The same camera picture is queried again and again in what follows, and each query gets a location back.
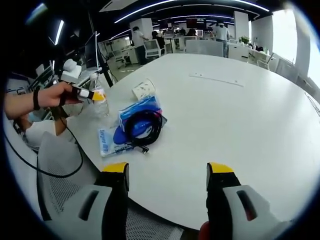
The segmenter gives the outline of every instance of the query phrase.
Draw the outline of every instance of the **round table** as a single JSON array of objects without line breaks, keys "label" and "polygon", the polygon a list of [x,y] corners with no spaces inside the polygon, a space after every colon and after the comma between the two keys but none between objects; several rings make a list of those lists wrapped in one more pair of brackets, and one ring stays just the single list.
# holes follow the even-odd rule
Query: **round table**
[{"label": "round table", "polygon": [[[131,89],[145,79],[154,83],[168,119],[147,154],[134,150],[102,159],[97,128],[103,123],[84,111],[70,126],[100,170],[130,164],[133,201],[198,230],[208,220],[206,163],[217,162],[268,200],[280,220],[297,217],[320,174],[320,119],[302,89],[237,60],[167,54],[106,90],[113,115],[135,102]],[[234,80],[242,86],[227,83]]]}]

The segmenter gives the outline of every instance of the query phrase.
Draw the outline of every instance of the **potted plant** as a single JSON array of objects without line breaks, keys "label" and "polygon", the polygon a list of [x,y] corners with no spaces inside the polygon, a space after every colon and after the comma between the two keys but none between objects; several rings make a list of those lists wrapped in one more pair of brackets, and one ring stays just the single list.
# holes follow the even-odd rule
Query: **potted plant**
[{"label": "potted plant", "polygon": [[247,36],[242,36],[239,38],[239,42],[243,43],[244,45],[248,45],[250,42],[250,38]]}]

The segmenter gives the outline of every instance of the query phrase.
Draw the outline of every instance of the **plastic water bottle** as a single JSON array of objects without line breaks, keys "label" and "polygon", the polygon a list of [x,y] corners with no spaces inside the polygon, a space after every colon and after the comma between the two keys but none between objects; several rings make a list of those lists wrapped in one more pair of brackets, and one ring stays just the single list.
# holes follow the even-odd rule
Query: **plastic water bottle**
[{"label": "plastic water bottle", "polygon": [[107,102],[105,90],[102,87],[101,82],[98,78],[98,74],[96,72],[90,75],[90,81],[90,91],[99,93],[104,97],[104,99],[101,101],[93,101],[94,112],[100,118],[106,117],[109,114],[109,105]]}]

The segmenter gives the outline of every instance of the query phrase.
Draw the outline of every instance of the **wristband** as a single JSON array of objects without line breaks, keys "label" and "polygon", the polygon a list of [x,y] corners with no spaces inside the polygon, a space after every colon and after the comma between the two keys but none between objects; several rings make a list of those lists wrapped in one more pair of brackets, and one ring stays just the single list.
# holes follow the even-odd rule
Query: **wristband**
[{"label": "wristband", "polygon": [[39,87],[37,87],[33,92],[33,110],[40,110],[39,102],[38,102],[38,92]]}]

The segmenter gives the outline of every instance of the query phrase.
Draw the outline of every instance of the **human hand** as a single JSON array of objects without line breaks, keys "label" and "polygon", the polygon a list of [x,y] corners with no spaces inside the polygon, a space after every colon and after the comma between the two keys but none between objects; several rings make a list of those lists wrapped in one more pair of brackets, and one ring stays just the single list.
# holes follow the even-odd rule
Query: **human hand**
[{"label": "human hand", "polygon": [[[38,103],[40,107],[57,107],[63,93],[71,93],[72,86],[66,82],[59,82],[49,88],[42,89],[38,93]],[[82,103],[78,99],[66,97],[65,104]]]}]

